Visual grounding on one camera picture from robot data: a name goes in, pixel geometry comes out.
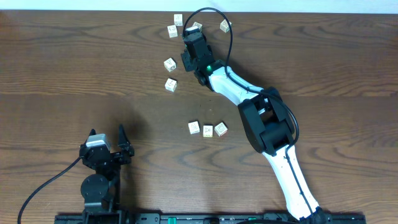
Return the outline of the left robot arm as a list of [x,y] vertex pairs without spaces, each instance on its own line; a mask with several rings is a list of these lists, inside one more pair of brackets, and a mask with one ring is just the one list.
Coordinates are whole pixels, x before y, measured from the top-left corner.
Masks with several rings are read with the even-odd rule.
[[83,223],[131,222],[130,213],[120,207],[120,173],[121,166],[131,163],[134,148],[123,125],[119,126],[118,138],[120,151],[111,152],[106,135],[92,129],[85,143],[80,146],[79,158],[85,166],[95,171],[80,187],[85,200]]

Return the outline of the wooden block red side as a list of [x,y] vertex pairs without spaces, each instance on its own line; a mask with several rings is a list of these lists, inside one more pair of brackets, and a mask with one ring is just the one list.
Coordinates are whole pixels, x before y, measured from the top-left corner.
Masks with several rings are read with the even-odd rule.
[[224,124],[224,122],[221,122],[219,124],[217,124],[214,128],[216,134],[221,137],[222,135],[224,135],[225,133],[227,133],[228,128],[226,127],[226,125]]

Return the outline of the wooden block yellow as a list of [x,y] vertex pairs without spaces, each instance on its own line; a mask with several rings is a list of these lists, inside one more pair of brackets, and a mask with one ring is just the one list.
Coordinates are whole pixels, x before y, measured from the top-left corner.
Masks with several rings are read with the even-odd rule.
[[213,126],[212,125],[204,125],[203,126],[203,137],[204,138],[212,138],[213,137]]

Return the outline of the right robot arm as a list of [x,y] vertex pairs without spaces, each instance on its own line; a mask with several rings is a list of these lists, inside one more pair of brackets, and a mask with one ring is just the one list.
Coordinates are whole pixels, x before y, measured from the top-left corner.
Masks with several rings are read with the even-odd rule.
[[183,41],[186,71],[193,71],[201,85],[238,107],[246,137],[255,151],[269,161],[288,212],[299,223],[326,223],[326,215],[310,192],[297,161],[297,120],[279,92],[273,87],[254,86],[235,74],[226,62],[215,60],[199,29],[186,30]]

